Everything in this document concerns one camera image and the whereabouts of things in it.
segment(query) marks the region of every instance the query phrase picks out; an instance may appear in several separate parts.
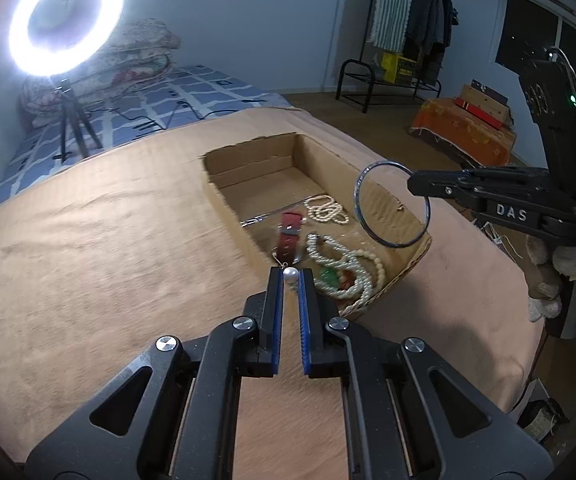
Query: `open cardboard box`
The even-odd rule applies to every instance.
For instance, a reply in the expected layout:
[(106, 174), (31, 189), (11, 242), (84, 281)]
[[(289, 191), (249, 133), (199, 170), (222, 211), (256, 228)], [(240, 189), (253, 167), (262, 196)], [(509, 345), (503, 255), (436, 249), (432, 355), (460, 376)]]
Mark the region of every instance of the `open cardboard box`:
[[(373, 241), (353, 215), (353, 189), (359, 170), (308, 136), (259, 137), (218, 148), (204, 156), (204, 171), (209, 201), (263, 281), (267, 279), (270, 267), (276, 265), (272, 253), (281, 213), (246, 227), (240, 222), (308, 196), (328, 194), (334, 197), (350, 216), (350, 222), (340, 225), (307, 219), (300, 235), (302, 257), (306, 259), (299, 265), (312, 268), (315, 277), (320, 274), (319, 265), (307, 258), (304, 248), (306, 235), (310, 232), (330, 235), (351, 250), (364, 249), (379, 256), (385, 267), (386, 284), (366, 306), (349, 316), (353, 319), (366, 312), (374, 298), (405, 276), (430, 247), (428, 233), (404, 249), (389, 249)], [(422, 228), (421, 222), (395, 196), (370, 178), (366, 178), (362, 186), (361, 208), (370, 227), (386, 240), (405, 242)], [(306, 217), (303, 204), (288, 210), (298, 211)], [(366, 267), (375, 275), (372, 263), (366, 261)]]

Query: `metal screw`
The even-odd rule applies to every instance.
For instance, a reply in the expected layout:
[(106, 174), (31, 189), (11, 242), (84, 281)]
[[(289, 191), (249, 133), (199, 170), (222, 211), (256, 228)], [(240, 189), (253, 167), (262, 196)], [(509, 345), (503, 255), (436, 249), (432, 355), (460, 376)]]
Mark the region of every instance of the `metal screw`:
[(426, 348), (426, 343), (418, 337), (409, 337), (404, 341), (404, 348), (413, 354), (419, 354)]
[(350, 322), (345, 317), (332, 317), (328, 322), (332, 330), (345, 330), (350, 326)]
[(177, 340), (172, 337), (171, 335), (165, 335), (157, 339), (157, 350), (161, 350), (162, 352), (168, 352), (172, 350), (175, 346), (177, 346)]
[(241, 316), (235, 319), (232, 325), (237, 330), (250, 330), (255, 325), (255, 322), (252, 321), (251, 317)]

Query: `tripod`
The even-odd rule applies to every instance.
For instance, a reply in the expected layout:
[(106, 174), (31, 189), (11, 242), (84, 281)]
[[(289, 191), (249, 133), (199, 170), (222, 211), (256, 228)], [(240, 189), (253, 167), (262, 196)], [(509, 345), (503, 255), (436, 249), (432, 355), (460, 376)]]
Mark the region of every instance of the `tripod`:
[(88, 147), (86, 146), (84, 137), (81, 133), (81, 123), (83, 123), (84, 127), (88, 131), (88, 134), (95, 141), (95, 145), (99, 149), (103, 148), (103, 144), (101, 144), (99, 137), (97, 137), (97, 134), (90, 125), (90, 121), (86, 116), (84, 108), (81, 106), (77, 100), (75, 92), (73, 92), (72, 88), (70, 87), (70, 81), (64, 79), (62, 81), (62, 85), (55, 89), (55, 93), (60, 97), (62, 102), (62, 124), (60, 127), (62, 152), (59, 155), (53, 156), (53, 159), (61, 160), (63, 164), (68, 156), (72, 154), (71, 152), (66, 151), (66, 123), (70, 123), (70, 126), (72, 127), (72, 132), (75, 135), (75, 140), (77, 141), (77, 145), (79, 147), (79, 153), (81, 153), (81, 158), (87, 158), (90, 156)]

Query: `ring light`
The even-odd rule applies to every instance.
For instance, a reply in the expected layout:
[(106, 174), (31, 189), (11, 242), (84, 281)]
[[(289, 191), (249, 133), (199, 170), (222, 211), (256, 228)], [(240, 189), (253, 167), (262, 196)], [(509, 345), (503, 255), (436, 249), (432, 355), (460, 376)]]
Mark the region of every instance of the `ring light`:
[(40, 0), (21, 0), (10, 25), (10, 53), (21, 70), (50, 76), (68, 72), (92, 56), (107, 40), (119, 20), (124, 0), (100, 0), (97, 21), (79, 43), (63, 50), (47, 50), (30, 41), (28, 26)]

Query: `red box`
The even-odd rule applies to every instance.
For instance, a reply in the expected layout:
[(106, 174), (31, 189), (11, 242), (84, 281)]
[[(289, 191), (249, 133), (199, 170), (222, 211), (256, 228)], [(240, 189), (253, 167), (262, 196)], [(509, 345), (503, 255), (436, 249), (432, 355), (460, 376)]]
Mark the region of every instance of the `red box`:
[(482, 110), (481, 108), (479, 108), (478, 106), (471, 105), (470, 103), (467, 103), (461, 97), (456, 97), (454, 99), (454, 103), (459, 108), (463, 108), (464, 110), (470, 112), (475, 117), (478, 117), (479, 119), (481, 119), (485, 123), (490, 124), (490, 126), (492, 126), (493, 128), (495, 128), (497, 130), (500, 129), (504, 125), (504, 123), (501, 122), (499, 119), (495, 119), (492, 115), (485, 113), (485, 111)]

